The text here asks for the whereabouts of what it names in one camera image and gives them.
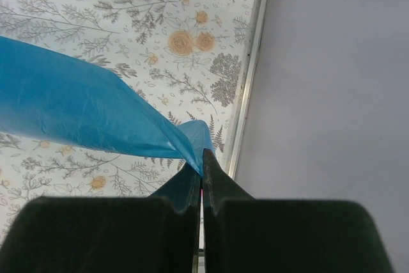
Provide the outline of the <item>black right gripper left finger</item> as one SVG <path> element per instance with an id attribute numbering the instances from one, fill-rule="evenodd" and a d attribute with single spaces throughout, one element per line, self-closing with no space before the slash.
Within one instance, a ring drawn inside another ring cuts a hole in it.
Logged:
<path id="1" fill-rule="evenodd" d="M 184 165 L 151 196 L 40 197 L 15 218 L 2 272 L 197 272 L 201 177 Z"/>

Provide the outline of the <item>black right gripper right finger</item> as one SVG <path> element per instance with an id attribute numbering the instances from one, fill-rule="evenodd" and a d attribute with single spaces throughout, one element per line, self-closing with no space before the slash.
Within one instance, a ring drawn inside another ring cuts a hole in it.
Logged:
<path id="1" fill-rule="evenodd" d="M 346 200 L 256 199 L 203 153 L 207 272 L 392 272 L 373 218 Z"/>

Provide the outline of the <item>blue plastic trash bag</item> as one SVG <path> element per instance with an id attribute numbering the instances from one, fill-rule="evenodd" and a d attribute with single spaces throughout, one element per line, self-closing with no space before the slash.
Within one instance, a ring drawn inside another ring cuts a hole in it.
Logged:
<path id="1" fill-rule="evenodd" d="M 203 170 L 213 150 L 202 120 L 162 116 L 110 70 L 1 39 L 1 131 L 125 155 L 183 159 Z"/>

